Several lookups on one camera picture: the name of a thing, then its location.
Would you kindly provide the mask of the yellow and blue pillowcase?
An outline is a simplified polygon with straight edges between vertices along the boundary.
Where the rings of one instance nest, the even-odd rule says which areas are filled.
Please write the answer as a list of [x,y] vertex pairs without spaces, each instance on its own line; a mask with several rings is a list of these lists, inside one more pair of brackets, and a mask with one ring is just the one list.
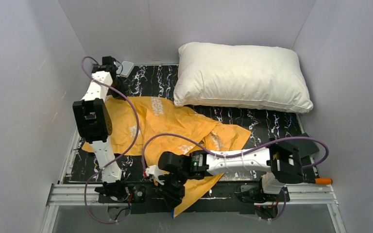
[[177,134],[201,143],[215,151],[241,150],[251,132],[239,125],[223,124],[196,113],[189,107],[176,107],[172,101],[161,97],[130,97],[139,118],[140,127],[129,103],[109,98],[105,105],[111,117],[113,131],[112,148],[115,153],[124,152],[138,136],[128,155],[141,155],[143,146],[151,137],[159,134],[146,148],[147,165],[156,165],[159,156],[170,151],[175,154],[189,154],[199,148],[178,137]]

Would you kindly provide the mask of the white pillow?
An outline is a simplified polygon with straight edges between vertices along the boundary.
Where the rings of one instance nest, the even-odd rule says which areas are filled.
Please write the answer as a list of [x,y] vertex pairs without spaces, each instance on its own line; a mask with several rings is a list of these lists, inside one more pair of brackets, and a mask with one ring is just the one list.
[[281,47],[190,42],[179,50],[176,106],[305,114],[313,109],[296,52]]

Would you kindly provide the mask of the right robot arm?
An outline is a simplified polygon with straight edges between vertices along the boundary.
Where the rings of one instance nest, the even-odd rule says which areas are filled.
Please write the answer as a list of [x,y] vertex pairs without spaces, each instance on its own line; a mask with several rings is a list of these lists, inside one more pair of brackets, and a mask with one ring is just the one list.
[[282,140],[260,149],[197,150],[189,155],[166,151],[157,165],[145,169],[144,176],[152,176],[158,182],[157,193],[169,209],[174,209],[185,197],[187,181],[242,171],[265,172],[258,185],[243,195],[244,201],[255,203],[276,200],[285,185],[304,181],[299,150]]

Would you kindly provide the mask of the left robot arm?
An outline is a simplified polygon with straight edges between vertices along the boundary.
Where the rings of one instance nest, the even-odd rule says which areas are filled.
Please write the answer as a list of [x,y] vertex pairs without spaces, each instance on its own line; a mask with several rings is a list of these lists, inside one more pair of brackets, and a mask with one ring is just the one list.
[[93,149],[98,161],[103,185],[122,184],[122,170],[113,153],[111,135],[113,124],[106,108],[107,97],[122,99],[128,89],[120,77],[121,63],[112,56],[104,56],[92,68],[88,89],[79,101],[72,105],[78,133]]

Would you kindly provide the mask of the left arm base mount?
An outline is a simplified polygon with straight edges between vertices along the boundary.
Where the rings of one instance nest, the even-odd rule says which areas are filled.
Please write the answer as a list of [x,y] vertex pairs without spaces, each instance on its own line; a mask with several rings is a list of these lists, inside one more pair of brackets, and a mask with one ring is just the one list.
[[145,186],[132,185],[125,181],[104,182],[94,190],[99,193],[100,203],[143,203],[146,196]]

